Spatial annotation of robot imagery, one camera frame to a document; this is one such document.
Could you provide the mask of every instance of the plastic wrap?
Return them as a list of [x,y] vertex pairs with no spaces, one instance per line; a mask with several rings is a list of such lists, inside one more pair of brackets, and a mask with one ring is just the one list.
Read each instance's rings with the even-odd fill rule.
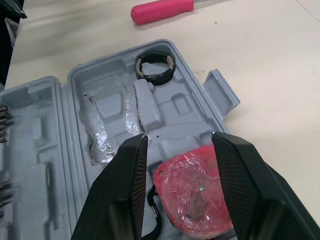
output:
[[213,145],[162,163],[153,183],[167,216],[185,235],[210,239],[233,228]]
[[4,22],[10,37],[11,47],[14,48],[16,43],[19,24],[7,17],[4,18]]

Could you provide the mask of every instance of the screwdriver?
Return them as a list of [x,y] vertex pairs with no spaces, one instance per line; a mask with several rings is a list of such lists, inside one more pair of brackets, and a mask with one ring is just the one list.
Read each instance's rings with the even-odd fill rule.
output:
[[146,24],[170,18],[185,12],[192,12],[194,4],[209,0],[158,0],[134,6],[131,10],[132,20],[138,24]]

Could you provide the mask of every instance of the screw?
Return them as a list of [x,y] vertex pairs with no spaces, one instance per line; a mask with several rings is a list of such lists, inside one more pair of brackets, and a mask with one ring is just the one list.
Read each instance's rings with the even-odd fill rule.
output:
[[198,189],[199,189],[200,191],[203,191],[203,190],[205,190],[205,185],[203,185],[203,184],[200,184],[200,185],[199,185],[199,187],[198,187]]

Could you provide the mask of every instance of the black ring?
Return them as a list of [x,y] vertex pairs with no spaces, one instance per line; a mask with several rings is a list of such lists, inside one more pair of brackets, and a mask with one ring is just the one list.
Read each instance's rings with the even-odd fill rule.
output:
[[[168,70],[160,74],[146,75],[142,72],[143,63],[165,63],[168,66]],[[172,79],[174,71],[176,69],[176,61],[170,54],[163,51],[149,51],[139,56],[134,64],[134,70],[138,79],[145,79],[147,82],[152,83],[155,86],[159,86],[169,82]]]

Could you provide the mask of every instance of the gray plastic case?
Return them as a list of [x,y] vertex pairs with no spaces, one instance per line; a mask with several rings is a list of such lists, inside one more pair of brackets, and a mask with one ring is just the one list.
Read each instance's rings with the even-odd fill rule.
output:
[[[137,80],[134,62],[150,50],[175,57],[164,85]],[[0,92],[14,118],[0,144],[0,183],[12,184],[1,194],[13,194],[1,209],[0,239],[70,239],[90,186],[123,140],[148,134],[148,191],[159,163],[209,143],[212,131],[227,132],[223,119],[239,103],[218,70],[201,86],[163,39],[80,65],[61,87],[47,76]],[[101,132],[105,145],[98,143]],[[162,221],[159,239],[182,236],[164,212]],[[146,203],[142,235],[155,226]]]

